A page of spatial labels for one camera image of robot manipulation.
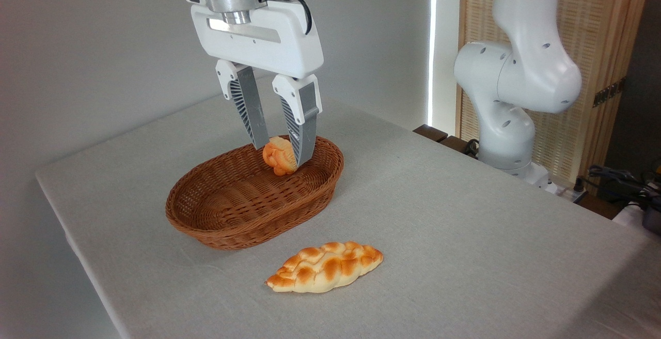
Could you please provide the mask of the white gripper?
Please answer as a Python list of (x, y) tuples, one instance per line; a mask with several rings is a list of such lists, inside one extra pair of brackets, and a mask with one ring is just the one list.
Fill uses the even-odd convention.
[(306, 15), (299, 3), (271, 1), (249, 14), (250, 23), (227, 24), (206, 6), (191, 6), (203, 49), (219, 58), (215, 70), (224, 97), (238, 110), (257, 150), (270, 137), (250, 66), (278, 73), (272, 86), (281, 99), (296, 164), (302, 166), (312, 158), (317, 115), (323, 110), (317, 77), (312, 74), (324, 62), (317, 29), (305, 33)]

